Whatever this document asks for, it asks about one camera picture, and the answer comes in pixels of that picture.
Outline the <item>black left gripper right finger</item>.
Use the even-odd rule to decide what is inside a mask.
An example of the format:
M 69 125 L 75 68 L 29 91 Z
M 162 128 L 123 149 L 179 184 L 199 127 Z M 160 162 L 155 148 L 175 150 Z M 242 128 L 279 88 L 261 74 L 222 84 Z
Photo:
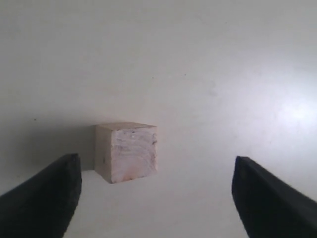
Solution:
M 317 236 L 317 203 L 254 160 L 236 157 L 231 192 L 248 237 Z

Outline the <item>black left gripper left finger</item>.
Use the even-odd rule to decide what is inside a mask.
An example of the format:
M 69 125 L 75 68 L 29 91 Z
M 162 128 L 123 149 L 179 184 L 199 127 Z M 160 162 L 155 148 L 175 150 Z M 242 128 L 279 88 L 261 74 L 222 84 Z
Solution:
M 0 197 L 2 238 L 62 238 L 81 195 L 81 162 L 66 154 Z

